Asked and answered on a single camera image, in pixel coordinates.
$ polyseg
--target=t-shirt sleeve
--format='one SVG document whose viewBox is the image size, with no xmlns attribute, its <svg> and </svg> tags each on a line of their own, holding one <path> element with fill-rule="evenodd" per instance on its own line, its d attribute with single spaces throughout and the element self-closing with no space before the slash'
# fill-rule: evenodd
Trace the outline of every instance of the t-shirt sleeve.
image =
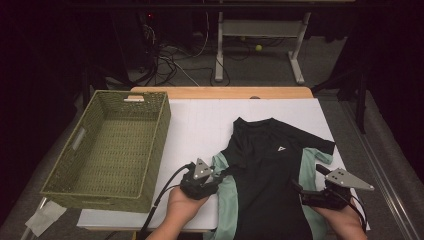
<svg viewBox="0 0 424 240">
<path fill-rule="evenodd" d="M 286 133 L 290 137 L 295 138 L 299 145 L 302 146 L 302 148 L 315 148 L 318 151 L 328 155 L 333 155 L 334 153 L 336 144 L 333 141 L 322 139 L 318 136 L 292 126 L 286 128 Z"/>
</svg>

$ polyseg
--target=black cord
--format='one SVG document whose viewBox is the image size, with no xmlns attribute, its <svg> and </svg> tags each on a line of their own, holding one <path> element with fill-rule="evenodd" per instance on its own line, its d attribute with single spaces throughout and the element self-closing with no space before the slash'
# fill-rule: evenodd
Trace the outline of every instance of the black cord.
<svg viewBox="0 0 424 240">
<path fill-rule="evenodd" d="M 113 231 L 111 232 L 109 235 L 107 235 L 107 237 L 104 240 L 109 240 L 110 238 L 112 238 L 113 236 L 115 236 L 115 234 L 117 234 L 118 231 Z"/>
<path fill-rule="evenodd" d="M 165 61 L 165 63 L 168 65 L 169 69 L 171 69 L 171 72 L 169 72 L 166 79 L 160 83 L 155 83 L 155 86 L 161 86 L 166 83 L 168 83 L 178 72 L 177 65 L 172 61 L 172 59 L 169 59 L 168 57 L 159 57 L 162 61 Z"/>
<path fill-rule="evenodd" d="M 146 73 L 146 75 L 140 77 L 139 79 L 135 80 L 135 83 L 141 83 L 143 81 L 147 81 L 150 78 L 152 78 L 158 71 L 158 66 L 155 64 L 152 68 L 149 69 L 149 72 Z"/>
<path fill-rule="evenodd" d="M 167 72 L 167 73 L 158 72 L 157 74 L 158 75 L 171 75 L 171 74 L 173 74 L 173 72 L 175 72 L 177 70 L 177 66 L 175 65 L 175 63 L 171 59 L 167 60 L 166 58 L 168 58 L 168 57 L 165 57 L 165 58 L 163 58 L 163 57 L 161 58 L 161 57 L 160 57 L 160 60 L 164 61 L 164 63 L 160 63 L 159 66 L 165 65 L 165 64 L 168 65 L 170 72 Z"/>
<path fill-rule="evenodd" d="M 160 75 L 157 75 L 157 77 L 158 77 L 158 78 L 160 78 L 160 79 L 162 79 L 162 80 L 164 80 L 164 82 L 165 82 L 166 84 L 169 84 L 169 85 L 174 86 L 174 87 L 176 86 L 175 84 L 173 84 L 173 83 L 171 83 L 171 82 L 166 81 L 166 79 L 165 79 L 164 77 L 160 76 Z"/>
<path fill-rule="evenodd" d="M 362 204 L 362 202 L 361 201 L 359 201 L 359 199 L 357 198 L 357 197 L 355 197 L 355 196 L 353 196 L 352 195 L 352 197 L 359 203 L 359 205 L 361 205 L 361 208 L 362 208 L 362 210 L 363 210 L 363 212 L 364 212 L 364 220 L 365 220 L 365 230 L 364 231 L 366 231 L 366 223 L 368 223 L 368 217 L 367 217 L 367 213 L 365 212 L 365 207 L 364 207 L 364 205 Z"/>
<path fill-rule="evenodd" d="M 231 55 L 227 54 L 226 57 L 228 57 L 229 59 L 232 59 L 234 61 L 239 61 L 239 62 L 248 59 L 250 57 L 250 54 L 251 54 L 249 44 L 247 42 L 244 42 L 244 41 L 237 41 L 237 42 L 242 43 L 247 48 L 246 56 L 243 56 L 241 58 L 235 58 L 235 57 L 232 57 Z M 239 46 L 223 46 L 222 48 L 228 48 L 228 47 L 239 47 Z"/>
<path fill-rule="evenodd" d="M 166 55 L 164 55 L 164 54 L 162 54 L 163 56 L 165 56 L 165 57 L 168 57 L 168 58 L 174 58 L 174 55 L 175 54 L 177 54 L 177 52 L 178 52 L 178 48 L 176 48 L 175 49 L 175 52 L 170 52 L 170 51 L 168 51 L 168 50 L 164 50 L 164 48 L 166 48 L 166 47 L 168 47 L 168 46 L 170 46 L 170 45 L 167 45 L 167 46 L 162 46 L 162 48 L 160 49 L 160 53 L 162 54 L 162 52 L 163 53 L 167 53 L 167 54 L 169 54 L 169 56 L 166 56 Z"/>
<path fill-rule="evenodd" d="M 251 39 L 254 40 L 259 40 L 259 41 L 250 41 L 249 39 L 244 40 L 243 42 L 248 43 L 248 44 L 252 44 L 252 45 L 262 45 L 263 47 L 278 47 L 280 46 L 285 40 L 286 38 L 281 38 L 281 37 L 253 37 Z"/>
<path fill-rule="evenodd" d="M 169 189 L 172 189 L 172 188 L 174 188 L 174 187 L 178 187 L 178 186 L 180 186 L 180 184 L 177 184 L 177 185 L 174 185 L 174 186 L 170 186 L 169 188 L 167 188 L 167 189 L 165 190 L 165 192 L 167 192 Z"/>
<path fill-rule="evenodd" d="M 211 71 L 211 73 L 210 73 L 210 75 L 209 75 L 209 82 L 211 82 L 211 81 L 212 81 L 212 78 L 213 78 L 213 72 L 214 72 L 213 68 L 210 68 L 210 67 L 201 67 L 201 68 L 184 68 L 184 71 L 196 71 L 196 70 L 210 70 L 210 71 Z"/>
<path fill-rule="evenodd" d="M 204 43 L 205 43 L 204 41 L 200 42 L 200 44 L 193 43 L 192 48 L 195 49 L 195 50 L 199 50 L 200 51 L 202 49 Z M 205 48 L 203 50 L 202 55 L 216 54 L 216 49 L 215 48 L 216 48 L 216 46 L 214 47 L 214 45 L 211 43 L 211 41 L 208 41 L 206 43 L 206 46 L 205 46 Z"/>
<path fill-rule="evenodd" d="M 355 211 L 356 212 L 356 214 L 358 214 L 358 216 L 359 216 L 359 218 L 361 219 L 361 225 L 362 225 L 362 231 L 364 231 L 364 233 L 366 233 L 367 232 L 367 222 L 366 222 L 366 220 L 364 219 L 364 216 L 362 216 L 362 214 L 361 214 L 361 212 L 358 210 L 358 208 L 355 206 L 355 205 L 353 205 L 350 201 L 348 201 L 348 200 L 346 200 L 342 195 L 340 195 L 339 193 L 337 193 L 336 191 L 333 191 L 333 190 L 331 190 L 331 189 L 329 189 L 329 191 L 331 192 L 331 193 L 333 193 L 334 195 L 336 195 L 336 196 L 338 196 L 340 199 L 342 199 L 343 201 L 345 201 L 348 205 L 349 205 L 349 207 L 350 208 L 352 208 L 353 209 L 353 211 Z M 361 207 L 362 207 L 362 209 L 364 210 L 364 213 L 365 213 L 365 209 L 364 209 L 364 207 L 362 206 L 362 203 L 357 199 L 357 198 L 355 198 L 358 202 L 359 202 L 359 204 L 361 205 Z"/>
<path fill-rule="evenodd" d="M 158 68 L 159 67 L 159 58 L 156 56 L 156 61 L 155 61 L 155 65 L 156 65 L 156 67 Z M 156 76 L 157 76 L 157 70 L 156 70 L 156 74 L 155 75 L 153 75 L 151 78 L 149 78 L 147 81 L 146 81 L 146 83 L 144 84 L 144 86 L 146 87 L 147 85 L 149 85 L 149 83 L 150 83 L 150 81 L 152 81 L 152 79 L 154 78 L 155 79 L 155 82 L 156 82 Z"/>
<path fill-rule="evenodd" d="M 219 65 L 221 65 L 221 67 L 222 67 L 222 69 L 224 70 L 224 72 L 225 72 L 225 75 L 227 75 L 227 78 L 228 78 L 228 83 L 225 85 L 225 87 L 226 86 L 229 86 L 230 85 L 230 83 L 231 83 L 231 79 L 230 79 L 230 75 L 228 74 L 228 72 L 227 72 L 227 69 L 225 69 L 225 67 L 219 62 L 219 60 L 218 60 L 218 58 L 215 58 L 215 61 L 219 64 Z M 209 83 L 211 84 L 211 86 L 212 87 L 215 87 L 215 86 L 217 86 L 217 85 L 213 85 L 213 83 L 212 83 L 212 78 L 210 78 L 209 79 Z"/>
<path fill-rule="evenodd" d="M 162 188 L 162 191 L 160 191 L 158 197 L 156 198 L 156 201 L 153 204 L 153 207 L 150 209 L 149 215 L 147 216 L 146 222 L 144 222 L 143 227 L 141 228 L 140 231 L 137 232 L 136 234 L 136 239 L 140 240 L 141 234 L 143 234 L 144 232 L 146 232 L 147 227 L 149 226 L 150 221 L 153 218 L 153 215 L 155 214 L 155 211 L 160 203 L 160 200 L 163 196 L 163 194 L 165 194 L 166 191 L 168 191 L 170 188 L 168 188 L 169 184 L 172 182 L 172 180 L 174 180 L 175 176 L 177 176 L 178 173 L 180 173 L 182 170 L 184 169 L 188 169 L 190 166 L 190 164 L 186 164 L 182 167 L 180 167 L 168 180 L 168 182 L 165 184 L 165 186 Z"/>
</svg>

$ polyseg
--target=black handheld controller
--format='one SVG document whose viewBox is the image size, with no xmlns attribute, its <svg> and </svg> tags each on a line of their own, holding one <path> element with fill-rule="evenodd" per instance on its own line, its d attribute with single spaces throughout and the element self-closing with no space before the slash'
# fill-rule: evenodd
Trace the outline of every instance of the black handheld controller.
<svg viewBox="0 0 424 240">
<path fill-rule="evenodd" d="M 294 189 L 299 193 L 302 204 L 313 207 L 328 208 L 332 210 L 341 210 L 345 208 L 352 197 L 350 187 L 340 186 L 334 182 L 329 181 L 328 176 L 332 173 L 332 171 L 325 168 L 324 166 L 317 164 L 316 170 L 326 176 L 325 189 L 322 191 L 318 192 L 303 190 L 303 187 L 299 183 L 292 180 Z"/>
<path fill-rule="evenodd" d="M 218 185 L 222 182 L 223 176 L 213 176 L 213 167 L 197 159 L 197 163 L 190 163 L 188 169 L 180 183 L 180 188 L 187 197 L 200 200 L 218 191 Z"/>
</svg>

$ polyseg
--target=table leg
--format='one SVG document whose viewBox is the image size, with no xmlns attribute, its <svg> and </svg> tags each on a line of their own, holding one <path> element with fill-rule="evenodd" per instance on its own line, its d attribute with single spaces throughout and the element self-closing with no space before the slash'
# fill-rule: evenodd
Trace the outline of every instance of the table leg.
<svg viewBox="0 0 424 240">
<path fill-rule="evenodd" d="M 299 62 L 297 61 L 297 56 L 299 55 L 300 47 L 302 46 L 303 38 L 305 37 L 305 32 L 308 27 L 310 16 L 311 16 L 310 12 L 305 13 L 305 15 L 303 16 L 302 25 L 299 28 L 299 33 L 297 35 L 296 47 L 294 51 L 288 52 L 294 77 L 296 79 L 297 84 L 300 84 L 300 85 L 305 83 L 305 79 L 303 78 L 302 71 L 300 70 Z"/>
<path fill-rule="evenodd" d="M 224 80 L 224 55 L 222 53 L 222 23 L 223 21 L 223 13 L 219 12 L 218 18 L 218 53 L 216 55 L 216 63 L 215 63 L 215 81 L 222 82 Z"/>
</svg>

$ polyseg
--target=black t-shirt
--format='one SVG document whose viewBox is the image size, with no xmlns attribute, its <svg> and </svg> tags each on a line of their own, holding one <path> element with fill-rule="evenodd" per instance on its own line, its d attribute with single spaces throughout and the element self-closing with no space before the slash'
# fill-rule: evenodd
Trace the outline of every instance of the black t-shirt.
<svg viewBox="0 0 424 240">
<path fill-rule="evenodd" d="M 238 118 L 222 151 L 236 182 L 238 220 L 234 239 L 312 239 L 299 195 L 303 149 L 332 155 L 335 144 L 273 118 Z"/>
</svg>

